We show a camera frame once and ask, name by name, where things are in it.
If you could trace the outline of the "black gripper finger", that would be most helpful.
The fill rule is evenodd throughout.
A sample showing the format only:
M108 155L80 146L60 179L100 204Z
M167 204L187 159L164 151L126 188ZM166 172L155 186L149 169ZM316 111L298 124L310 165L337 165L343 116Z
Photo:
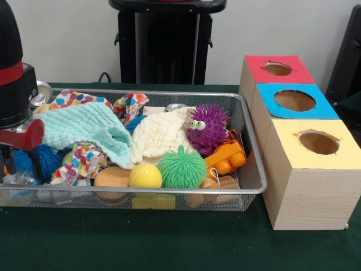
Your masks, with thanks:
M1 154L5 161L5 166L9 174L13 174L13 157L11 147L1 147Z
M35 148L33 151L30 152L30 159L32 161L34 178L37 181L42 181L43 174L42 174L41 161L38 153L38 148Z

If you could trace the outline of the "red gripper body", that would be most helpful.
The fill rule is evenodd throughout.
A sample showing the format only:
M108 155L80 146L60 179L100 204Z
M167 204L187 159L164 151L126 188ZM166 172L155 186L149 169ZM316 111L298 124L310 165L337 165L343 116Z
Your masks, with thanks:
M20 126L1 129L1 144L16 150L33 151L44 137L45 125L40 119L28 119Z

